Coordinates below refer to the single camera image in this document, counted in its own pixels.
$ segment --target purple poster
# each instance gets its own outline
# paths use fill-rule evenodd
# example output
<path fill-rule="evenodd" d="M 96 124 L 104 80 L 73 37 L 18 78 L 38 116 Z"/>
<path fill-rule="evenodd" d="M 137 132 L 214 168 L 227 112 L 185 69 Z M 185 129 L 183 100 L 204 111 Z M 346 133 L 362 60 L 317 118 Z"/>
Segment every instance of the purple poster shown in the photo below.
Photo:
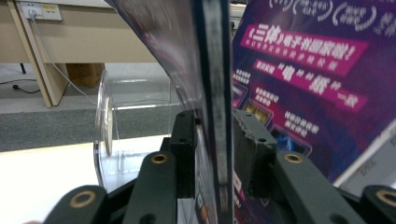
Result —
<path fill-rule="evenodd" d="M 233 38 L 234 107 L 338 186 L 396 118 L 394 2 L 251 0 Z M 273 223 L 238 183 L 238 223 Z"/>
<path fill-rule="evenodd" d="M 184 109 L 193 109 L 199 120 L 196 192 L 180 203 L 179 223 L 233 223 L 229 2 L 106 1 L 158 60 Z"/>

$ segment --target white desk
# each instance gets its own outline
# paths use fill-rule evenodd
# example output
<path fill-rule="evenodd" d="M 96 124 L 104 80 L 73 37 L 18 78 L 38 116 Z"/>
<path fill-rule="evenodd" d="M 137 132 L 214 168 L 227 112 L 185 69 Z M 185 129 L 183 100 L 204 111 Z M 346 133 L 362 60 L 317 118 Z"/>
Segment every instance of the white desk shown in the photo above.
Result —
<path fill-rule="evenodd" d="M 160 149 L 163 136 L 123 140 Z M 0 153 L 0 223 L 44 221 L 71 189 L 98 185 L 92 143 Z"/>

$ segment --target floor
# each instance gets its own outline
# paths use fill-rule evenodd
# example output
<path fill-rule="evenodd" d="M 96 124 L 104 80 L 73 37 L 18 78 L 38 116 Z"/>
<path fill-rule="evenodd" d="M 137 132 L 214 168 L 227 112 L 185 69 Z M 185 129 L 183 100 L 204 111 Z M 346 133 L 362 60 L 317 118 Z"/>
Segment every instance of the floor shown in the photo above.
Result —
<path fill-rule="evenodd" d="M 24 75 L 17 63 L 0 63 L 0 83 L 35 79 L 31 66 L 25 64 L 25 68 L 27 73 Z M 106 70 L 112 80 L 151 80 L 112 84 L 114 105 L 131 105 L 131 102 L 138 105 L 145 102 L 157 104 L 166 97 L 172 99 L 172 104 L 178 104 L 176 93 L 169 90 L 167 75 L 157 63 L 107 63 Z M 17 91 L 13 85 L 26 91 L 38 90 L 37 83 L 30 80 L 0 84 L 0 152 L 92 143 L 96 137 L 96 105 L 71 85 L 59 105 L 51 108 L 45 106 L 40 92 L 29 94 Z M 97 102 L 98 87 L 81 90 L 86 92 L 91 101 Z M 113 132 L 119 134 L 113 138 L 166 134 L 170 125 L 173 125 L 172 117 L 179 110 L 173 108 L 163 106 L 117 110 L 117 130 L 120 132 Z"/>
<path fill-rule="evenodd" d="M 15 79 L 35 79 L 30 64 L 24 66 L 25 75 L 17 63 L 0 63 L 0 83 Z M 107 63 L 106 70 L 111 77 L 167 79 L 158 63 Z M 28 94 L 16 91 L 12 88 L 13 85 L 19 85 L 20 88 L 27 91 L 38 90 L 38 85 L 33 81 L 0 84 L 0 114 L 96 108 L 71 86 L 67 88 L 58 106 L 46 108 L 40 92 Z M 81 90 L 86 92 L 93 101 L 96 101 L 97 88 L 81 88 Z"/>

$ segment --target desk leg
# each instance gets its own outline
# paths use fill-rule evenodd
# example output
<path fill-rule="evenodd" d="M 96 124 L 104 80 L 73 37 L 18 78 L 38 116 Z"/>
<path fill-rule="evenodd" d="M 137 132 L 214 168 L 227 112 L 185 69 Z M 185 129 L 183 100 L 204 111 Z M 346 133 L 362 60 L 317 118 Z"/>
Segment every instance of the desk leg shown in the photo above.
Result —
<path fill-rule="evenodd" d="M 52 107 L 52 101 L 50 100 L 49 92 L 46 88 L 46 83 L 42 77 L 40 68 L 38 67 L 37 60 L 35 59 L 35 54 L 32 51 L 30 41 L 28 36 L 25 33 L 24 25 L 22 23 L 21 17 L 19 15 L 19 11 L 15 5 L 15 2 L 12 0 L 7 0 L 9 11 L 11 12 L 12 19 L 15 22 L 18 33 L 20 34 L 21 42 L 23 47 L 26 50 L 27 57 L 29 59 L 29 63 L 32 65 L 33 72 L 35 73 L 35 78 L 37 79 L 38 87 L 41 90 L 41 94 L 44 98 L 44 102 L 46 107 Z"/>
<path fill-rule="evenodd" d="M 40 46 L 42 46 L 41 40 L 36 38 L 36 33 L 31 22 L 24 18 L 23 11 L 21 9 L 21 3 L 17 3 L 17 8 L 20 13 L 21 23 L 23 24 L 24 30 L 32 48 L 32 52 L 35 55 L 36 63 L 47 89 L 50 102 L 52 105 L 58 105 L 62 99 L 62 96 L 64 95 L 64 91 L 66 90 L 68 82 L 52 66 L 51 63 L 45 62 L 43 55 L 46 55 L 47 52 L 45 52 L 44 48 L 40 48 Z M 57 66 L 61 71 L 63 71 L 64 74 L 67 75 L 64 63 L 57 64 Z"/>

